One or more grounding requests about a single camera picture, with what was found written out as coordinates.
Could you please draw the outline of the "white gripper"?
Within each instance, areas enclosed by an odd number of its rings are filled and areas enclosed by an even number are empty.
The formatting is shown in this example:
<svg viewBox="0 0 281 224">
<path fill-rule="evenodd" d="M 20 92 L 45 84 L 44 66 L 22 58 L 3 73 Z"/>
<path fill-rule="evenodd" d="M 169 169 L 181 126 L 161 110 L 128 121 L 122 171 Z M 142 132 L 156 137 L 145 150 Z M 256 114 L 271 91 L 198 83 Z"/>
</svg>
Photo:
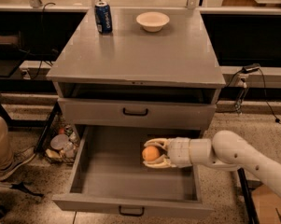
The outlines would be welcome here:
<svg viewBox="0 0 281 224">
<path fill-rule="evenodd" d="M 191 166 L 189 138 L 154 138 L 146 141 L 144 147 L 158 147 L 167 151 L 154 161 L 143 161 L 148 168 L 184 168 Z"/>
</svg>

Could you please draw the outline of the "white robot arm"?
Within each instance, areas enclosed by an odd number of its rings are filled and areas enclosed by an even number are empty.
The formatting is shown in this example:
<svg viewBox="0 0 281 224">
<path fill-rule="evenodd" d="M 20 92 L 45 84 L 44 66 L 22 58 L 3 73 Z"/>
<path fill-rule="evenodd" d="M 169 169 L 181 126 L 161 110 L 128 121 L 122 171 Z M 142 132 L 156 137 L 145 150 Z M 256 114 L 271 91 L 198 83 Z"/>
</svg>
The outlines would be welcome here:
<svg viewBox="0 0 281 224">
<path fill-rule="evenodd" d="M 196 164 L 224 171 L 243 168 L 281 198 L 281 164 L 253 148 L 231 131 L 220 131 L 212 139 L 155 138 L 142 151 L 146 167 L 185 168 Z"/>
</svg>

